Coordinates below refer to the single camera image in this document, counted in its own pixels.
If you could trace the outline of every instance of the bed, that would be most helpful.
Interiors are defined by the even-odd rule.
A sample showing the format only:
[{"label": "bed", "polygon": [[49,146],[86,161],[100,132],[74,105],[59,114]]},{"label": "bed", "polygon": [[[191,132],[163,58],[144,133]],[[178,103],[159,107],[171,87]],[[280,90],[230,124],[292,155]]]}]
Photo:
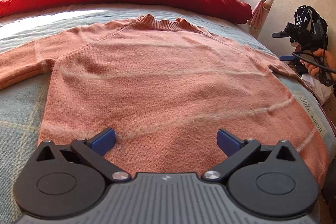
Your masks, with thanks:
[{"label": "bed", "polygon": [[[227,20],[178,8],[139,4],[69,5],[3,17],[0,19],[0,53],[75,26],[106,23],[145,14],[152,14],[157,20],[185,18],[214,34],[230,37],[241,45],[247,44],[251,48],[273,55],[251,35]],[[336,138],[320,110],[318,101],[296,80],[279,74],[276,74],[276,77],[298,101],[299,98],[304,98],[305,104],[309,104],[311,113],[314,113],[319,121],[320,134],[331,162],[336,154]],[[0,222],[3,224],[15,221],[20,215],[12,196],[13,183],[36,147],[49,80],[50,74],[38,75],[0,90]]]}]

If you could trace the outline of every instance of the black cable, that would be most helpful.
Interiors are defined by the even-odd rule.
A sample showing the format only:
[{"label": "black cable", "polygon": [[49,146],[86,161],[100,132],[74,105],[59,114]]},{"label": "black cable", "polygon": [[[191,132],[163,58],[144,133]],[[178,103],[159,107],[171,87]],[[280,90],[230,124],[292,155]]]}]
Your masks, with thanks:
[{"label": "black cable", "polygon": [[331,69],[331,68],[327,68],[326,66],[320,65],[320,64],[318,64],[318,63],[316,63],[316,62],[312,62],[312,61],[310,61],[310,60],[308,60],[308,59],[302,57],[300,54],[307,54],[307,55],[310,55],[310,56],[312,56],[312,57],[314,57],[314,58],[316,57],[315,55],[310,54],[310,53],[307,53],[307,52],[292,52],[292,55],[293,55],[293,56],[295,56],[295,57],[297,57],[297,58],[303,60],[304,62],[307,62],[307,63],[309,63],[309,64],[311,64],[311,65],[314,65],[315,67],[318,67],[318,68],[323,69],[323,70],[325,70],[325,71],[328,71],[328,72],[331,72],[331,73],[335,73],[335,74],[336,74],[336,70]]},{"label": "black cable", "polygon": [[323,26],[321,25],[321,22],[319,22],[320,25],[320,32],[323,38],[323,55],[322,55],[322,64],[324,65],[324,61],[325,61],[325,52],[326,52],[326,40],[327,40],[327,34],[325,34],[324,32],[322,32],[321,28],[323,28]]}]

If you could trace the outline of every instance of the finger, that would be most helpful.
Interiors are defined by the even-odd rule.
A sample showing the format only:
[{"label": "finger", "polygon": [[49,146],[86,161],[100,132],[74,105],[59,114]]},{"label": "finger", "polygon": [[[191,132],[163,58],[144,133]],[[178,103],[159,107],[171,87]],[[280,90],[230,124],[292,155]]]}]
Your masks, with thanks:
[{"label": "finger", "polygon": [[319,71],[320,71],[320,68],[314,68],[310,71],[310,75],[315,77]]},{"label": "finger", "polygon": [[315,69],[316,68],[316,66],[314,66],[314,65],[310,65],[309,64],[309,66],[308,66],[308,73],[311,75],[311,71],[313,70],[313,69]]},{"label": "finger", "polygon": [[323,55],[323,49],[319,48],[317,51],[313,52],[315,56],[322,56]]},{"label": "finger", "polygon": [[309,66],[314,66],[314,65],[312,65],[312,64],[309,64],[309,63],[305,62],[304,66],[305,66],[305,67],[306,67],[306,69],[307,69]]}]

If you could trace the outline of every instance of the power cord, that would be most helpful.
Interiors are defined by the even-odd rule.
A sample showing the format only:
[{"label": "power cord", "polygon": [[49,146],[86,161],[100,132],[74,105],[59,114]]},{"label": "power cord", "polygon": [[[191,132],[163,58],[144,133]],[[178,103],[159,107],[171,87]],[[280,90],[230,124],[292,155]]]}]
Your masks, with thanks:
[{"label": "power cord", "polygon": [[328,67],[323,66],[323,65],[320,65],[320,64],[318,64],[316,62],[312,62],[312,61],[310,61],[310,60],[302,57],[301,54],[310,55],[310,56],[312,56],[314,58],[316,57],[315,55],[307,53],[307,52],[292,52],[292,55],[295,56],[295,57],[297,57],[298,59],[302,59],[304,62],[307,62],[307,63],[309,63],[311,65],[314,65],[314,66],[316,66],[316,67],[318,67],[320,69],[323,69],[323,70],[325,70],[327,72],[331,72],[331,73],[335,73],[336,74],[336,70],[328,68]]}]

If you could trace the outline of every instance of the orange cloth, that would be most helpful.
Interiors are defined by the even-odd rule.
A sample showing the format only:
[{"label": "orange cloth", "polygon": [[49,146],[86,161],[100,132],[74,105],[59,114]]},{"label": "orange cloth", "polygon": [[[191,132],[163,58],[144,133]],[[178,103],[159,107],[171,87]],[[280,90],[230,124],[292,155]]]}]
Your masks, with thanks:
[{"label": "orange cloth", "polygon": [[0,89],[52,71],[39,142],[112,127],[105,158],[130,172],[208,170],[226,158],[216,133],[288,139],[319,185],[329,159],[310,117],[271,70],[278,58],[186,20],[153,16],[76,27],[0,54]]}]

